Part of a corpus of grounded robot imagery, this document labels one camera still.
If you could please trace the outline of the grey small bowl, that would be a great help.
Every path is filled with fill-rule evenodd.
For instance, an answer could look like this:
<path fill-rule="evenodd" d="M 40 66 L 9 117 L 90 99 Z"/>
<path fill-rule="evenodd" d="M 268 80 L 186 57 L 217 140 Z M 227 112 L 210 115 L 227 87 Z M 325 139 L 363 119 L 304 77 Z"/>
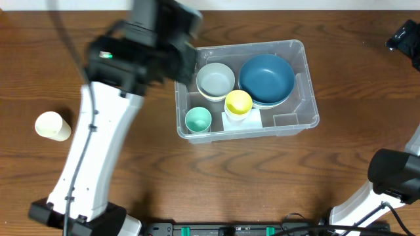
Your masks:
<path fill-rule="evenodd" d="M 234 88 L 234 72 L 225 64 L 210 63 L 203 66 L 196 75 L 196 86 L 210 96 L 227 95 Z"/>

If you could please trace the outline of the green plastic cup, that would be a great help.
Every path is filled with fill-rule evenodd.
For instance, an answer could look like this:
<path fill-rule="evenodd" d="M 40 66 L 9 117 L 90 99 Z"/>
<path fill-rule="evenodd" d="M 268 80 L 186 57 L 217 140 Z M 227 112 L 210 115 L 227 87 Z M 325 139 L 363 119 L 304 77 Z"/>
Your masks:
<path fill-rule="evenodd" d="M 185 125 L 191 133 L 203 133 L 208 132 L 211 123 L 212 116 L 208 109 L 203 107 L 195 107 L 190 109 L 186 113 Z"/>

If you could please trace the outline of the yellow plastic cup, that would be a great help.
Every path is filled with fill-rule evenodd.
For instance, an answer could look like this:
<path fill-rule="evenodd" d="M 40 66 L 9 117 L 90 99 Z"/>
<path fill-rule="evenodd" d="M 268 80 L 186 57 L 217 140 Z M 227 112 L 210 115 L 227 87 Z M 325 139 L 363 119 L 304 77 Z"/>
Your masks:
<path fill-rule="evenodd" d="M 227 94 L 225 106 L 234 115 L 245 115 L 251 111 L 253 100 L 246 91 L 233 90 Z"/>

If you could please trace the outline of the clear plastic storage bin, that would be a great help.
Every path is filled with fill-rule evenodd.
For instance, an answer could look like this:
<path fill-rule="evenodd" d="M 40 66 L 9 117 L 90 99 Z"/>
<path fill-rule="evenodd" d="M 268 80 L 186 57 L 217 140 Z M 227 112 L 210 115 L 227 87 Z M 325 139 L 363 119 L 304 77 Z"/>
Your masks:
<path fill-rule="evenodd" d="M 262 128 L 224 131 L 221 115 L 224 112 L 223 101 L 211 102 L 205 99 L 195 84 L 187 87 L 175 83 L 177 132 L 181 138 L 187 139 L 192 144 L 199 144 L 262 136 L 292 136 L 318 125 L 320 116 L 305 47 L 299 40 L 201 47 L 198 49 L 196 69 L 200 70 L 210 63 L 222 63 L 238 75 L 248 59 L 258 54 L 273 54 L 289 63 L 295 74 L 292 96 L 275 108 L 260 109 Z M 187 129 L 186 113 L 194 107 L 204 107 L 210 111 L 213 120 L 208 132 L 193 134 Z"/>

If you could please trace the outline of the beige large bowl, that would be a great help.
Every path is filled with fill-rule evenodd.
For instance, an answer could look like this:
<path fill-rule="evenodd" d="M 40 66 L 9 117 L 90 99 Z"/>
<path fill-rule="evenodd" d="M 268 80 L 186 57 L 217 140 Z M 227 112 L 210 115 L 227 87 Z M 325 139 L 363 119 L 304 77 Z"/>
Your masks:
<path fill-rule="evenodd" d="M 275 108 L 277 106 L 279 106 L 280 104 L 283 104 L 284 102 L 286 102 L 287 100 L 282 100 L 279 102 L 274 102 L 274 103 L 262 103 L 262 102 L 258 102 L 256 100 L 253 100 L 253 107 L 257 108 L 257 109 L 272 109 Z"/>

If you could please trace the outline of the white plastic cup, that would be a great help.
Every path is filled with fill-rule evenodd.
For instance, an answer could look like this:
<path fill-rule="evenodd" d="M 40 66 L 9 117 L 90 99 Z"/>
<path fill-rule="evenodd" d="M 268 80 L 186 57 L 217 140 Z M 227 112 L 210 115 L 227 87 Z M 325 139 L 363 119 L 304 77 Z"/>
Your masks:
<path fill-rule="evenodd" d="M 37 118 L 35 121 L 35 131 L 44 138 L 58 142 L 67 140 L 72 133 L 70 125 L 60 114 L 54 111 L 42 113 Z"/>

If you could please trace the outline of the yellow small bowl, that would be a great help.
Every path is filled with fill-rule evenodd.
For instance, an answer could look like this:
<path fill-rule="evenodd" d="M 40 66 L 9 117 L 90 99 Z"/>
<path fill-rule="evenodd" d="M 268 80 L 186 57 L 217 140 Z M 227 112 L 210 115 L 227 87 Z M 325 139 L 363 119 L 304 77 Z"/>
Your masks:
<path fill-rule="evenodd" d="M 222 100 L 224 100 L 226 98 L 226 94 L 223 96 L 210 96 L 205 94 L 204 92 L 200 91 L 199 92 L 205 99 L 211 101 L 211 102 L 220 102 Z"/>

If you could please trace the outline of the pink plastic cup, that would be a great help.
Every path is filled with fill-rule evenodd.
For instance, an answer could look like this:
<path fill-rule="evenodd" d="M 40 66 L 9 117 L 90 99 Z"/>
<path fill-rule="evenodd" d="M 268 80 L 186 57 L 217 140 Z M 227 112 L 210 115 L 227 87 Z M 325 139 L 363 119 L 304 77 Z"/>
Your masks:
<path fill-rule="evenodd" d="M 224 112 L 226 114 L 226 118 L 232 125 L 239 125 L 244 120 L 247 119 L 251 111 L 248 111 L 247 113 L 238 115 L 236 113 L 231 112 L 227 106 L 224 107 Z"/>

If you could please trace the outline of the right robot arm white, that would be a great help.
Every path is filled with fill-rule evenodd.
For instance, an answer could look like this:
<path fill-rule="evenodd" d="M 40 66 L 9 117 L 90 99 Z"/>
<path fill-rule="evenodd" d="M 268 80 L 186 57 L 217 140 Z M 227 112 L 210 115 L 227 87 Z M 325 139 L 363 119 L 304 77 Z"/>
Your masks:
<path fill-rule="evenodd" d="M 373 156 L 367 182 L 343 204 L 331 209 L 327 225 L 333 235 L 361 235 L 382 215 L 419 200 L 419 129 L 404 151 L 380 149 Z"/>

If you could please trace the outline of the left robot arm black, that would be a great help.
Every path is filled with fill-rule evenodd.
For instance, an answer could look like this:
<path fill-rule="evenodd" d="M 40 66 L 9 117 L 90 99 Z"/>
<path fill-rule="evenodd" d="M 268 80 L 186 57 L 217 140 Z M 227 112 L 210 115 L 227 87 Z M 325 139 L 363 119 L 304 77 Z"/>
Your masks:
<path fill-rule="evenodd" d="M 108 200 L 112 175 L 147 88 L 166 79 L 192 82 L 198 52 L 190 41 L 203 16 L 178 1 L 135 1 L 129 18 L 92 41 L 82 59 L 56 1 L 49 8 L 84 83 L 62 174 L 48 197 L 31 204 L 28 216 L 64 235 L 139 235 L 141 221 Z"/>

